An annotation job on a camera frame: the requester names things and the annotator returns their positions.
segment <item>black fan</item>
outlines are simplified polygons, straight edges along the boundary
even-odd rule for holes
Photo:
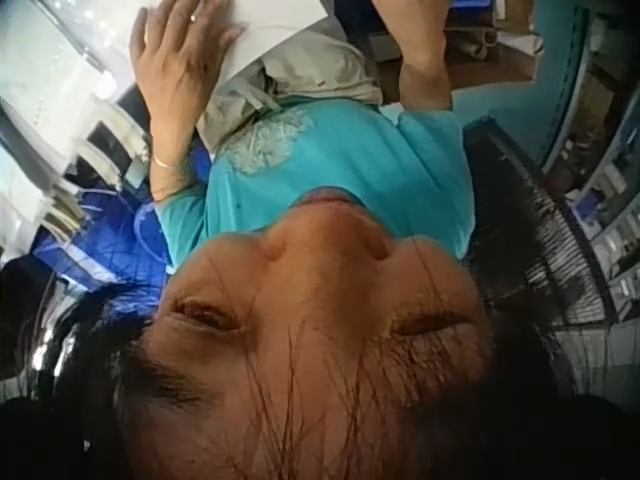
[[[591,245],[540,169],[492,120],[465,137],[477,214],[467,264],[487,307],[517,308],[553,329],[616,323]]]

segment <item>eyebrow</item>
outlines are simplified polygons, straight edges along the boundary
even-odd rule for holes
[[[211,394],[193,377],[150,359],[139,346],[123,352],[121,379],[126,392],[162,400],[174,407],[211,401]]]

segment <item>lips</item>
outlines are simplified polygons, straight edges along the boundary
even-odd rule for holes
[[[348,205],[364,207],[364,204],[358,197],[347,190],[338,187],[316,188],[315,190],[312,190],[300,197],[293,206],[300,207],[321,203],[345,203]]]

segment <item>cardboard box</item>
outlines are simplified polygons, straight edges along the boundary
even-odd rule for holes
[[[535,81],[544,43],[533,32],[534,3],[535,0],[495,0],[493,15],[476,17],[473,22],[453,19],[447,25],[446,60],[454,90]],[[485,32],[497,38],[497,45],[488,48],[482,60],[462,52],[458,41],[461,36],[479,38]],[[372,35],[369,40],[385,101],[397,101],[400,49],[388,34]]]

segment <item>blue shirt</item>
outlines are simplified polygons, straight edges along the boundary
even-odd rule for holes
[[[263,118],[221,152],[209,185],[157,207],[174,265],[226,232],[273,224],[319,187],[359,197],[396,238],[425,235],[458,259],[475,226],[473,190],[452,112],[403,112],[331,99]]]

